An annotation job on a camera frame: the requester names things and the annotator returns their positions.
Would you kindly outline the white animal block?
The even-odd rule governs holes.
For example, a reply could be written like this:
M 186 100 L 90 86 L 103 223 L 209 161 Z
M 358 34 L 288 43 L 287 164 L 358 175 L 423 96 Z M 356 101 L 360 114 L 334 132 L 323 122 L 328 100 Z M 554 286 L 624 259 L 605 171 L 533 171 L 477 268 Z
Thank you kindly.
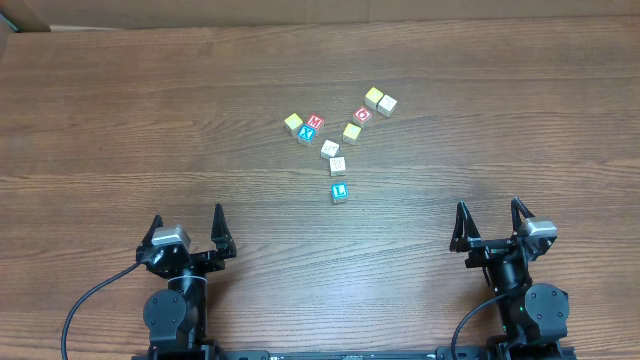
M 321 157 L 324 159 L 331 159 L 339 154 L 340 145 L 331 140 L 325 140 L 321 147 Z

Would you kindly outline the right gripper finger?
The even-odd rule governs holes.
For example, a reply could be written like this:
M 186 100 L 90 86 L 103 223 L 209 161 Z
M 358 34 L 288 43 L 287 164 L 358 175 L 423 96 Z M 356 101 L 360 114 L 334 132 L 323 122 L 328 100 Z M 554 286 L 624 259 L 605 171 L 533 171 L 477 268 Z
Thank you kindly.
M 456 207 L 456 221 L 451 237 L 449 250 L 451 252 L 469 252 L 482 245 L 481 235 L 464 201 Z
M 514 233 L 529 233 L 530 221 L 535 216 L 518 197 L 514 197 L 511 200 L 511 218 Z

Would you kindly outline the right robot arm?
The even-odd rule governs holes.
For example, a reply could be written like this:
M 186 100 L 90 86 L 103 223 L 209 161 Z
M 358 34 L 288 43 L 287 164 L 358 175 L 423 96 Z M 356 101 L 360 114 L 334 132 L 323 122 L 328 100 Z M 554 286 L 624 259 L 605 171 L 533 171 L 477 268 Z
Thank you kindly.
M 529 264 L 546 254 L 557 239 L 557 227 L 552 220 L 535 216 L 519 198 L 511 201 L 511 219 L 508 238 L 484 240 L 467 205 L 457 204 L 449 250 L 465 253 L 466 267 L 483 270 L 493 297 L 460 321 L 443 359 L 577 358 L 574 348 L 560 343 L 568 335 L 568 293 L 549 283 L 534 283 L 529 273 Z M 503 333 L 489 337 L 484 346 L 460 347 L 464 325 L 492 305 L 498 309 Z

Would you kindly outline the blue L block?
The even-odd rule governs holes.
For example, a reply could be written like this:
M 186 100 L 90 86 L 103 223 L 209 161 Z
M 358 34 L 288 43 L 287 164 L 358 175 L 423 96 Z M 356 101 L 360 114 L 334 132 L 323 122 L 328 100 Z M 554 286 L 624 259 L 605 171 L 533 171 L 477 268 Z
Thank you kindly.
M 342 203 L 348 200 L 349 190 L 346 183 L 336 183 L 331 185 L 331 197 L 333 203 Z

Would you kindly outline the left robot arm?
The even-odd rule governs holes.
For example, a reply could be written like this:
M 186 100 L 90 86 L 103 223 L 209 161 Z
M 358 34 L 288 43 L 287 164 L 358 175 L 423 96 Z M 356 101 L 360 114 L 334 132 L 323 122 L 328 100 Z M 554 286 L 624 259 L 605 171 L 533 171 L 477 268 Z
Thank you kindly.
M 148 359 L 225 357 L 207 333 L 207 275 L 224 270 L 225 261 L 237 256 L 220 204 L 215 205 L 211 241 L 213 249 L 192 253 L 186 230 L 179 225 L 165 227 L 157 215 L 137 247 L 136 260 L 167 281 L 167 287 L 152 294 L 143 309 L 149 329 Z

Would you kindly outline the white W block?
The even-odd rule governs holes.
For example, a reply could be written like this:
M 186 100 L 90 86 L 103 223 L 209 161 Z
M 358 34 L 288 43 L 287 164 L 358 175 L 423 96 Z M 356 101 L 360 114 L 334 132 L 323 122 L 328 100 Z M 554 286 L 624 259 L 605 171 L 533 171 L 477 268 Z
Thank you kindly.
M 346 161 L 344 157 L 333 157 L 329 159 L 330 175 L 344 176 L 346 174 Z

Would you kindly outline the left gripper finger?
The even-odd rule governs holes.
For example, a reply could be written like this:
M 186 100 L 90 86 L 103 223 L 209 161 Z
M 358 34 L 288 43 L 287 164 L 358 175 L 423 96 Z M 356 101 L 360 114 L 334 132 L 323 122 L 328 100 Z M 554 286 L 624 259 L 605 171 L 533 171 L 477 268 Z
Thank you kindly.
M 237 256 L 237 248 L 227 226 L 224 210 L 220 203 L 215 205 L 211 241 L 215 244 L 215 249 L 219 258 L 231 259 Z
M 152 243 L 152 238 L 156 229 L 162 226 L 163 226 L 162 217 L 160 215 L 156 215 L 149 227 L 149 230 L 147 231 L 146 235 L 143 237 L 141 241 L 141 246 L 150 247 Z

